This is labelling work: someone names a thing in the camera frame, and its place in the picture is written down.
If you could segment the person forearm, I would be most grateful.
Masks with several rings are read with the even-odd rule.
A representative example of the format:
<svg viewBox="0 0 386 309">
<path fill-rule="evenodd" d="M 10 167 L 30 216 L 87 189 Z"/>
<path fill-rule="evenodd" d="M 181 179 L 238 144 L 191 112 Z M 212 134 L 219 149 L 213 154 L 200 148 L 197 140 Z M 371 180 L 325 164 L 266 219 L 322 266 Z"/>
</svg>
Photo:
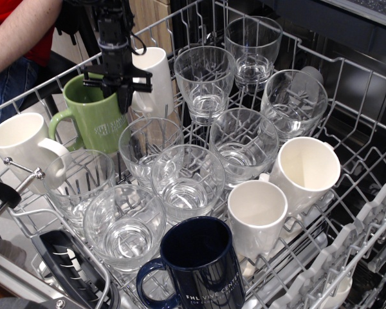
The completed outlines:
<svg viewBox="0 0 386 309">
<path fill-rule="evenodd" d="M 62 1 L 22 1 L 0 25 L 0 73 L 31 50 L 48 32 Z"/>
</svg>

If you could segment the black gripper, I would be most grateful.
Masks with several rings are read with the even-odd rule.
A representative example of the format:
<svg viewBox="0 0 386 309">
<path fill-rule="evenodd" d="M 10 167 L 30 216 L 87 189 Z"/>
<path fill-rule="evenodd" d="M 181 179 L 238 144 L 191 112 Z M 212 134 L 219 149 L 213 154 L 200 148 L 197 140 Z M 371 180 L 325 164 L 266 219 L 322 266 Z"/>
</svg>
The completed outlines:
<svg viewBox="0 0 386 309">
<path fill-rule="evenodd" d="M 126 114 L 133 91 L 152 91 L 152 73 L 133 64 L 133 55 L 138 53 L 131 44 L 134 14 L 129 1 L 82 1 L 81 5 L 94 9 L 102 56 L 101 65 L 84 70 L 83 84 L 106 93 L 117 91 L 120 112 Z"/>
</svg>

